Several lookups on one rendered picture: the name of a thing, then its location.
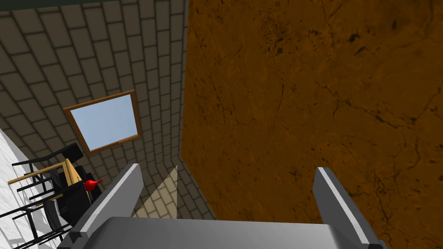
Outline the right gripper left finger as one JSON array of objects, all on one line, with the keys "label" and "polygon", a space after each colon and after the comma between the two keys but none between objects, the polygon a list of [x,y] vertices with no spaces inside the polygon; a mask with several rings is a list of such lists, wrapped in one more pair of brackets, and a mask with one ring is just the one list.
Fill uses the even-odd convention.
[{"label": "right gripper left finger", "polygon": [[117,218],[132,214],[143,186],[140,165],[125,166],[71,229],[68,249],[123,249],[126,227]]}]

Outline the wooden framed window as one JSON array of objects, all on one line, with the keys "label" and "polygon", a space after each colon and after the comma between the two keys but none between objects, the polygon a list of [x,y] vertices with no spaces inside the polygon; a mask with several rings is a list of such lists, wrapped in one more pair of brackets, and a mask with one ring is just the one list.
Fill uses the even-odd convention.
[{"label": "wooden framed window", "polygon": [[142,137],[135,90],[63,108],[88,156]]}]

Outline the wooden table with black chairs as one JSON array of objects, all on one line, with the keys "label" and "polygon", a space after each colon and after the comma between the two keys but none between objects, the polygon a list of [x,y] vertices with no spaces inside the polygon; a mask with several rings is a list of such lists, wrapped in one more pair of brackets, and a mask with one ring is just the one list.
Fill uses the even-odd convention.
[{"label": "wooden table with black chairs", "polygon": [[0,232],[11,249],[71,247],[69,233],[101,195],[82,166],[76,143],[51,154],[15,161],[0,156]]}]

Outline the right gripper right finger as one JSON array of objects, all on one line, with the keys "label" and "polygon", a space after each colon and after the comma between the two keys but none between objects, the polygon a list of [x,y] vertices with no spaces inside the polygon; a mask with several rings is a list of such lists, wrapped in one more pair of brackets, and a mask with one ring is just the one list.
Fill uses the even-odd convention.
[{"label": "right gripper right finger", "polygon": [[316,168],[313,193],[322,222],[336,232],[340,249],[385,249],[330,168]]}]

